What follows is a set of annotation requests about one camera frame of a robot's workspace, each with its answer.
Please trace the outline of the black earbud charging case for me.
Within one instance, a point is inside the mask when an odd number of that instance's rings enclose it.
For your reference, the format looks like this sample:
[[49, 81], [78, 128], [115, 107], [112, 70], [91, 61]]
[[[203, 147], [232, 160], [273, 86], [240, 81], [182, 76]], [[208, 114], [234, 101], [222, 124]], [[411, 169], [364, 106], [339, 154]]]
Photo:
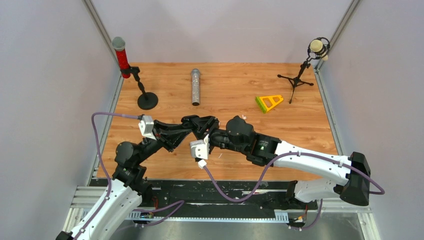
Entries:
[[198, 115], [187, 115], [181, 118], [181, 126], [186, 130], [196, 130], [198, 128]]

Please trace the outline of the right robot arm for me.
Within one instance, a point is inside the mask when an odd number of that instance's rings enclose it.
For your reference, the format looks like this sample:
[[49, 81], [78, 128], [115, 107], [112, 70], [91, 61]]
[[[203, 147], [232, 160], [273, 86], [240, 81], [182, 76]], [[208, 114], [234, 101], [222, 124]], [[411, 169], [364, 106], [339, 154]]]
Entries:
[[318, 180], [294, 180], [285, 195], [286, 204], [298, 209], [304, 203], [339, 197], [356, 206], [368, 206], [371, 170], [364, 154], [333, 155], [292, 145], [279, 138], [255, 132], [253, 125], [239, 116], [225, 129], [213, 125], [208, 132], [190, 142], [190, 153], [199, 168], [206, 167], [212, 148], [241, 153], [257, 166], [292, 168], [319, 175]]

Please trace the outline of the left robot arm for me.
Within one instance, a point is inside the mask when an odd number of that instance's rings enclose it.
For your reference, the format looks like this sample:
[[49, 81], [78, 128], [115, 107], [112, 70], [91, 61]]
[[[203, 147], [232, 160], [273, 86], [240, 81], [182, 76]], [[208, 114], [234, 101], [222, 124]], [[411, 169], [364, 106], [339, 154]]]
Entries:
[[172, 152], [192, 131], [189, 122], [167, 124], [144, 115], [139, 124], [143, 140], [122, 142], [116, 148], [117, 167], [107, 189], [83, 220], [70, 232], [61, 231], [58, 240], [108, 240], [136, 207], [153, 201], [152, 185], [141, 163], [161, 148]]

